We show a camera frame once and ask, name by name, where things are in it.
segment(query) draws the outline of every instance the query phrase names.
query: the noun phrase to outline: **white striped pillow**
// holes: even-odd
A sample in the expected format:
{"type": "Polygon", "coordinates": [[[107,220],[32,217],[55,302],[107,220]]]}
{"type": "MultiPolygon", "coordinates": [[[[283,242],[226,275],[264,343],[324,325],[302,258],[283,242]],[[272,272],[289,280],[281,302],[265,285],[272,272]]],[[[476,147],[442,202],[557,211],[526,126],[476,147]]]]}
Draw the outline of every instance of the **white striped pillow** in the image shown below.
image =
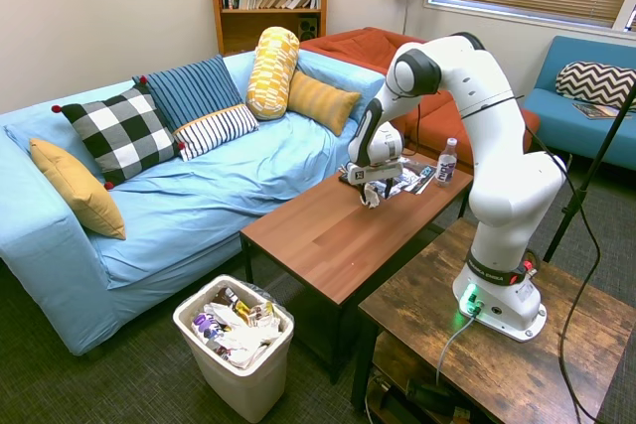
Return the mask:
{"type": "Polygon", "coordinates": [[[184,161],[258,129],[258,121],[244,104],[215,111],[184,124],[174,132],[184,161]]]}

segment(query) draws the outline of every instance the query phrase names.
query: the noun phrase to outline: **gray carpet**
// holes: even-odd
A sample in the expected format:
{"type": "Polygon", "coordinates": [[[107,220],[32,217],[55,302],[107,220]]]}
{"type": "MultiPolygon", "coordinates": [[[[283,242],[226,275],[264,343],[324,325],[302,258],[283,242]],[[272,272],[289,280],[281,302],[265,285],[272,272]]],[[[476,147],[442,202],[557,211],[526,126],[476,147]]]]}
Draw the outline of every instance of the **gray carpet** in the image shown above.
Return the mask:
{"type": "MultiPolygon", "coordinates": [[[[580,179],[588,163],[574,164],[580,179]]],[[[636,306],[636,194],[634,175],[603,168],[586,201],[586,211],[602,250],[603,260],[593,284],[636,306]]],[[[570,197],[560,191],[531,246],[546,250],[570,197]]],[[[442,226],[456,218],[459,203],[437,220],[442,226]]],[[[428,237],[419,238],[406,253],[416,253],[428,237]]],[[[594,250],[577,218],[553,263],[582,278],[594,250]]],[[[242,278],[236,258],[224,271],[242,278]]],[[[264,258],[257,258],[255,280],[271,284],[274,295],[293,300],[301,292],[264,258]]],[[[6,266],[0,264],[0,422],[2,423],[237,423],[242,421],[201,377],[190,350],[172,324],[172,312],[213,275],[150,310],[104,344],[96,362],[71,356],[39,308],[6,266]]],[[[353,362],[332,386],[315,354],[294,340],[289,352],[283,398],[264,423],[365,423],[349,404],[353,362]]],[[[621,361],[601,410],[605,422],[636,422],[636,348],[634,337],[621,361]]]]}

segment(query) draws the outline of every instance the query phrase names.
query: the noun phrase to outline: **magazine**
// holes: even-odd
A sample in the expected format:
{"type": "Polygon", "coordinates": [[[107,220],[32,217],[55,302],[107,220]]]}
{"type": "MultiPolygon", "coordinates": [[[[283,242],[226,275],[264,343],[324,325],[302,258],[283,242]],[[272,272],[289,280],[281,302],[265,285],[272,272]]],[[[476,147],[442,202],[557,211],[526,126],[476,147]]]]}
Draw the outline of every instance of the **magazine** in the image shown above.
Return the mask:
{"type": "MultiPolygon", "coordinates": [[[[614,119],[620,111],[613,106],[604,106],[602,104],[573,103],[573,105],[588,119],[614,119]]],[[[631,117],[631,114],[625,115],[625,119],[629,119],[631,117]]]]}
{"type": "MultiPolygon", "coordinates": [[[[399,161],[403,165],[402,173],[394,178],[394,185],[389,192],[389,198],[407,191],[411,194],[421,194],[435,174],[435,168],[430,165],[418,163],[412,159],[402,156],[399,161]]],[[[376,192],[384,197],[387,188],[386,181],[371,181],[370,185],[374,187],[376,192]]]]}

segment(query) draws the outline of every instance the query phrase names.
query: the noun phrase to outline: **water bottle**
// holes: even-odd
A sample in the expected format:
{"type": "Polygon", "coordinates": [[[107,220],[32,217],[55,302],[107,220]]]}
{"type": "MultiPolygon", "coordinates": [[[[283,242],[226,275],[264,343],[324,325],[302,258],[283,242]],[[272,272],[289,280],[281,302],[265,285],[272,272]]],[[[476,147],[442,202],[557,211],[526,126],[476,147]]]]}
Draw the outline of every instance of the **water bottle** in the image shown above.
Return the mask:
{"type": "Polygon", "coordinates": [[[457,140],[448,138],[446,141],[446,149],[439,155],[437,160],[437,170],[435,171],[435,184],[441,188],[445,188],[450,184],[457,165],[457,153],[455,152],[457,140]]]}

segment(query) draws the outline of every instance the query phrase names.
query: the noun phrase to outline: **white wall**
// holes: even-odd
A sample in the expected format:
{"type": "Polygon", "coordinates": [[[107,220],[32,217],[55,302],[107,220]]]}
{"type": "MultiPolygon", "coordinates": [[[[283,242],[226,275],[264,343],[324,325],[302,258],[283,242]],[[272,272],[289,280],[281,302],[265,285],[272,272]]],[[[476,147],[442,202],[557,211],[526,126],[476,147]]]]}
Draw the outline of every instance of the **white wall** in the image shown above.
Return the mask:
{"type": "Polygon", "coordinates": [[[100,77],[84,0],[0,0],[0,112],[100,77]]]}
{"type": "Polygon", "coordinates": [[[0,113],[209,58],[212,0],[0,0],[0,113]]]}
{"type": "MultiPolygon", "coordinates": [[[[328,33],[372,26],[401,31],[405,0],[329,0],[328,33]]],[[[634,44],[456,12],[411,0],[407,33],[426,39],[469,31],[527,93],[550,41],[574,37],[634,44]]],[[[0,0],[0,113],[215,54],[212,0],[0,0]]]]}
{"type": "Polygon", "coordinates": [[[410,28],[424,39],[456,32],[476,35],[497,59],[515,94],[528,94],[539,76],[548,48],[557,35],[636,47],[634,39],[613,38],[555,28],[415,6],[410,28]]]}

